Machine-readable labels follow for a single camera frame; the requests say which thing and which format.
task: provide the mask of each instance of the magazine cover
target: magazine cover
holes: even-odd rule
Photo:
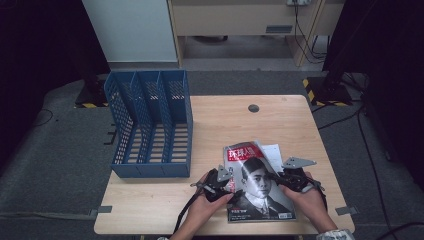
[[[256,142],[224,147],[224,166],[233,174],[226,188],[236,202],[227,205],[228,222],[296,219],[293,202],[267,178],[274,172]]]

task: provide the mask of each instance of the blue plastic file organizer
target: blue plastic file organizer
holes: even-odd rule
[[[113,171],[121,178],[189,177],[193,116],[186,71],[111,72],[104,89],[118,133]]]

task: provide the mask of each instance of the yellow and black tape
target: yellow and black tape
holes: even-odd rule
[[[350,101],[346,102],[346,101],[331,101],[331,100],[327,100],[327,101],[322,101],[322,100],[318,100],[315,97],[314,92],[312,91],[311,85],[309,84],[308,79],[303,79],[303,86],[305,87],[306,93],[308,94],[309,97],[309,101],[311,102],[311,104],[313,106],[325,106],[325,105],[331,105],[331,106],[350,106],[352,105],[352,103]]]
[[[75,108],[97,108],[97,107],[108,107],[108,103],[81,103],[75,104]]]

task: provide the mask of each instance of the wooden table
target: wooden table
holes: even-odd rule
[[[98,234],[172,234],[178,214],[195,189],[190,183],[223,164],[223,147],[259,140],[279,144],[283,159],[289,156],[317,161],[306,171],[326,189],[328,211],[339,228],[355,230],[350,215],[338,216],[346,206],[308,102],[300,95],[192,96],[194,133],[191,176],[184,179],[121,179],[114,172],[94,230]],[[248,106],[256,104],[259,112]],[[291,222],[227,223],[226,209],[219,210],[198,235],[299,235],[316,230],[297,211]]]

